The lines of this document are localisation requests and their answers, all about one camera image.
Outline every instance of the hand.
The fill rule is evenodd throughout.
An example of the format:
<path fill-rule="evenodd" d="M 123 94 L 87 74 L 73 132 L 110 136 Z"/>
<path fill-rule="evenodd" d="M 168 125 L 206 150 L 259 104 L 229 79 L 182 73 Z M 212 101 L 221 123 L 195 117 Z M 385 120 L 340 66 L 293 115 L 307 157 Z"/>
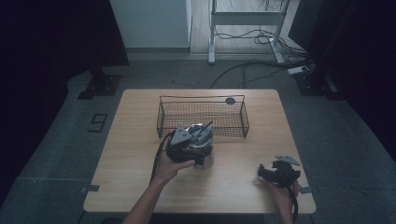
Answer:
<path fill-rule="evenodd" d="M 179 170 L 193 166 L 195 164 L 195 161 L 174 163 L 165 152 L 169 146 L 170 140 L 171 137 L 168 137 L 163 144 L 163 151 L 161 152 L 160 159 L 158 161 L 157 174 L 154 176 L 155 180 L 160 181 L 164 185 L 167 184 L 173 177 L 175 177 Z"/>
<path fill-rule="evenodd" d="M 286 188 L 280 188 L 269 180 L 265 180 L 265 185 L 271 191 L 271 195 L 274 199 L 277 209 L 279 210 L 280 218 L 283 224 L 293 223 L 293 217 L 291 214 L 291 209 L 293 207 L 293 202 L 291 201 L 290 194 Z M 290 186 L 291 190 L 294 191 L 295 197 L 299 194 L 301 190 L 301 185 L 297 181 Z"/>

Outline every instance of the metal rack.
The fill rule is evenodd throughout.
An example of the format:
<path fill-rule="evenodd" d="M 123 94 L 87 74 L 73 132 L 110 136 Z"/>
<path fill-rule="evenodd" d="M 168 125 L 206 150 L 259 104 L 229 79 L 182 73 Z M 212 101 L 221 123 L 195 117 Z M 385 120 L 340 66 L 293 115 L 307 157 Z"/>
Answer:
<path fill-rule="evenodd" d="M 247 137 L 248 113 L 245 95 L 160 96 L 157 132 L 161 138 L 183 125 L 211 124 L 214 136 Z"/>
<path fill-rule="evenodd" d="M 209 59 L 210 64 L 215 63 L 215 27 L 216 25 L 275 25 L 274 38 L 270 38 L 271 49 L 278 63 L 284 63 L 281 47 L 278 44 L 280 32 L 289 7 L 290 0 L 286 0 L 284 7 L 279 12 L 217 12 L 216 1 L 212 1 L 210 17 Z"/>

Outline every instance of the wooden table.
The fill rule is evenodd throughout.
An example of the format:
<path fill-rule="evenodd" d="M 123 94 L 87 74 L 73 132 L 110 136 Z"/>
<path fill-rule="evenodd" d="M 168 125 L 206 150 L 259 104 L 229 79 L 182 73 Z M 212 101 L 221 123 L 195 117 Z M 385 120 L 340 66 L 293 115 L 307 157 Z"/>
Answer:
<path fill-rule="evenodd" d="M 208 170 L 182 170 L 164 188 L 155 212 L 275 213 L 271 195 L 257 176 L 260 163 L 271 169 L 275 156 L 301 163 L 277 91 L 274 90 L 127 90 L 106 140 L 90 191 L 88 212 L 129 212 L 149 184 L 161 140 L 156 124 L 161 95 L 245 95 L 247 138 L 214 138 L 215 162 Z M 298 179 L 308 186 L 303 166 Z M 312 194 L 298 196 L 299 213 L 316 210 Z"/>

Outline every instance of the black curtain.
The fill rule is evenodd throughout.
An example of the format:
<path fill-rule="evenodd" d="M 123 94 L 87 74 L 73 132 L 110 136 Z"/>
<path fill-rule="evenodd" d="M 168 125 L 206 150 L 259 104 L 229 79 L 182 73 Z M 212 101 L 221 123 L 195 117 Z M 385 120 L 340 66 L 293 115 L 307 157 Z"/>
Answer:
<path fill-rule="evenodd" d="M 128 60 L 108 0 L 2 1 L 0 30 L 3 202 L 61 108 L 68 79 Z"/>
<path fill-rule="evenodd" d="M 302 0 L 290 29 L 317 63 L 312 78 L 329 76 L 394 160 L 395 22 L 395 1 Z"/>

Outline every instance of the wire basket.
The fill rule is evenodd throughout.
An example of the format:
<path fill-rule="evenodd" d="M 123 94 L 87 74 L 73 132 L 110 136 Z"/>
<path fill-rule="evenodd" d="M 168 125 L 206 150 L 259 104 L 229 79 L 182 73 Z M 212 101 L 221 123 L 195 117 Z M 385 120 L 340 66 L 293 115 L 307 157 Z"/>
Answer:
<path fill-rule="evenodd" d="M 162 138 L 183 125 L 211 124 L 214 136 L 247 137 L 248 113 L 245 95 L 227 96 L 160 96 L 157 132 Z"/>

